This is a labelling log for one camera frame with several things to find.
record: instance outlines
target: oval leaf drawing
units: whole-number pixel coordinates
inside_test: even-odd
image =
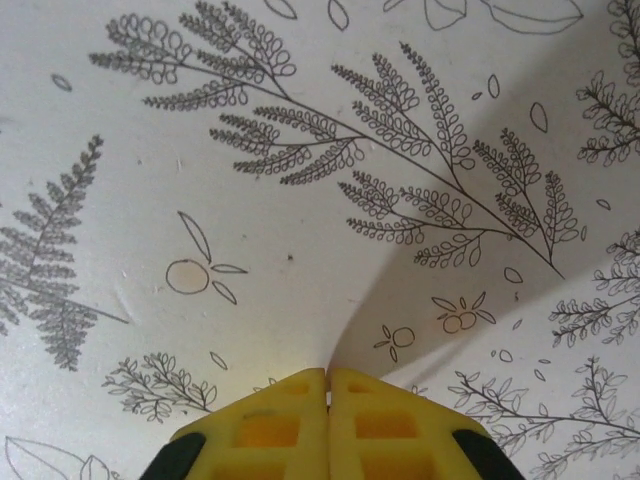
[[[21,480],[73,480],[84,460],[46,443],[7,437],[5,452],[11,469]]]
[[[80,480],[109,480],[109,469],[99,458],[91,455],[82,466]]]
[[[424,14],[433,30],[444,30],[467,16],[467,0],[424,0]]]
[[[531,123],[543,133],[547,133],[549,131],[549,121],[547,120],[547,112],[544,110],[544,107],[539,102],[534,102],[531,105],[531,110],[529,110],[529,118],[531,119]]]
[[[338,0],[329,0],[327,14],[331,22],[341,32],[344,32],[349,26],[349,14]]]
[[[493,19],[512,32],[553,35],[583,15],[573,0],[481,0]]]
[[[287,0],[264,0],[265,5],[276,15],[287,20],[297,20],[298,14]]]

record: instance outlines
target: wallpaper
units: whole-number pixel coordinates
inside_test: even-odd
[[[13,2],[0,32],[1,478],[135,479],[343,366],[527,478],[640,479],[640,1]]]

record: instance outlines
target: leaf drawing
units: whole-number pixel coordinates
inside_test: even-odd
[[[335,27],[344,32],[349,27],[349,14],[339,0],[329,0],[327,2],[327,15]]]
[[[589,335],[605,334],[604,344],[620,345],[625,337],[633,336],[640,321],[640,229],[626,232],[618,242],[607,248],[613,256],[608,272],[596,270],[593,281],[596,290],[605,291],[615,299],[595,298],[578,303],[575,299],[561,300],[551,312],[549,320],[557,322],[553,330],[553,346],[564,340],[571,348],[577,340]]]
[[[582,19],[573,0],[481,0],[493,19],[512,32],[552,35]]]
[[[467,0],[424,0],[424,13],[432,30],[444,30],[467,16]]]
[[[544,376],[536,372],[536,378],[544,382]],[[539,464],[530,471],[532,480],[550,480],[570,471],[576,462],[605,456],[625,458],[640,448],[640,430],[634,420],[640,410],[616,407],[619,387],[627,376],[605,368],[598,357],[589,358],[575,373],[583,383],[571,395],[577,406],[566,413],[552,412],[544,403],[527,405],[529,388],[516,386],[514,378],[500,382],[495,377],[481,379],[479,372],[457,371],[459,383],[449,391],[457,396],[455,408],[483,423],[509,456],[531,442],[547,444],[559,429],[572,432],[564,447],[550,442],[555,451],[540,453]]]
[[[387,0],[383,10],[399,3]],[[435,18],[441,21],[443,13],[449,20],[451,14],[462,18],[467,5],[465,0],[428,0],[426,8],[432,22]],[[97,66],[143,78],[146,74],[140,72],[152,69],[152,73],[157,73],[158,84],[177,82],[178,75],[198,72],[213,82],[207,84],[210,86],[207,92],[223,95],[218,97],[215,93],[207,97],[203,90],[204,97],[200,93],[174,94],[168,99],[150,97],[145,101],[147,105],[168,110],[193,110],[200,106],[233,109],[253,94],[273,100],[272,105],[254,108],[250,116],[222,113],[220,125],[210,130],[214,141],[246,154],[246,160],[233,164],[238,172],[276,176],[283,185],[308,185],[356,167],[365,160],[365,145],[366,151],[380,148],[390,158],[417,169],[416,173],[428,178],[432,188],[392,185],[359,169],[354,169],[352,182],[339,182],[345,197],[365,215],[348,218],[347,225],[373,240],[420,245],[414,252],[417,265],[474,267],[481,260],[484,242],[501,237],[516,240],[562,276],[554,265],[554,247],[560,241],[569,241],[572,234],[567,232],[577,225],[573,224],[573,217],[564,218],[573,211],[565,205],[565,199],[560,200],[564,193],[559,179],[549,180],[550,192],[555,195],[549,217],[553,224],[545,226],[541,206],[532,201],[537,195],[529,194],[530,189],[539,188],[534,184],[543,177],[534,153],[506,128],[500,136],[502,149],[480,140],[470,141],[445,82],[411,45],[401,43],[400,50],[404,63],[415,71],[412,78],[405,77],[399,66],[378,52],[371,56],[371,73],[358,72],[347,65],[331,67],[360,95],[351,105],[359,123],[350,124],[340,116],[324,113],[294,98],[282,85],[282,77],[295,75],[297,67],[284,41],[266,26],[228,2],[222,2],[221,6],[197,2],[195,9],[194,15],[180,16],[180,23],[207,41],[211,49],[194,49],[182,36],[175,37],[175,42],[169,45],[164,37],[145,33],[147,27],[164,26],[164,22],[146,17],[142,22],[136,15],[125,15],[107,28],[109,38],[124,50],[91,54],[90,60]],[[349,16],[341,1],[328,0],[327,12],[338,28],[347,28]],[[165,32],[164,27],[157,28]],[[145,40],[149,49],[142,55],[137,53],[140,39]],[[144,62],[149,63],[150,52],[156,57],[147,65]],[[492,75],[488,83],[489,93],[497,97],[500,93],[497,77]],[[230,100],[234,95],[235,103]],[[206,103],[210,98],[215,105]],[[423,123],[425,115],[430,115],[433,122]],[[472,172],[478,158],[497,179],[495,204],[476,198],[461,181],[460,173]],[[445,169],[444,173],[436,167],[437,163]],[[424,184],[422,179],[417,180],[416,185]],[[432,235],[436,232],[444,236]],[[227,295],[220,284],[214,284],[214,288],[229,301],[235,298]]]
[[[102,386],[110,395],[124,397],[120,403],[125,412],[158,423],[177,407],[211,412],[218,396],[215,384],[196,382],[184,368],[177,368],[174,356],[162,352],[144,355],[140,361],[127,357],[118,362],[118,368],[105,377]]]
[[[207,241],[207,237],[205,237],[204,232],[200,228],[200,225],[196,223],[196,221],[191,218],[188,214],[184,212],[178,212],[178,216],[184,226],[191,235],[196,247],[200,250],[200,253],[204,255],[204,258],[207,260],[207,263],[211,262],[211,249],[209,248],[209,242]]]
[[[540,102],[533,102],[531,105],[531,109],[529,110],[529,119],[531,119],[533,126],[542,133],[547,133],[549,131],[547,112]]]
[[[29,194],[31,211],[13,216],[22,228],[0,227],[0,333],[2,319],[19,324],[21,316],[37,322],[37,329],[60,368],[76,371],[80,346],[99,317],[128,323],[115,315],[74,302],[69,297],[80,287],[72,283],[75,258],[69,247],[77,243],[69,231],[82,223],[87,188],[93,183],[102,139],[95,136],[71,173],[60,182],[47,182],[47,197]]]
[[[287,0],[264,0],[273,13],[286,20],[297,20],[298,14]]]

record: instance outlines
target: yellow plastic object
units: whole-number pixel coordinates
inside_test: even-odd
[[[187,425],[141,480],[524,480],[477,422],[360,372],[303,370]]]

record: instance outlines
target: berry drawing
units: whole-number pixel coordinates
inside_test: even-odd
[[[413,345],[416,340],[416,334],[409,327],[396,328],[393,332],[389,327],[382,325],[382,333],[386,340],[376,343],[373,348],[380,348],[389,345],[389,356],[391,360],[398,363],[398,348],[406,348]]]
[[[178,212],[178,215],[187,229],[189,236],[206,260],[206,266],[192,258],[175,260],[167,267],[167,272],[165,274],[167,285],[169,285],[174,292],[181,295],[195,295],[197,293],[204,292],[209,285],[211,285],[222,297],[234,305],[237,305],[238,300],[233,292],[229,290],[229,287],[219,280],[212,279],[212,274],[237,274],[248,272],[240,267],[229,265],[227,263],[214,264],[209,242],[207,241],[207,237],[205,237],[200,226],[188,214]]]

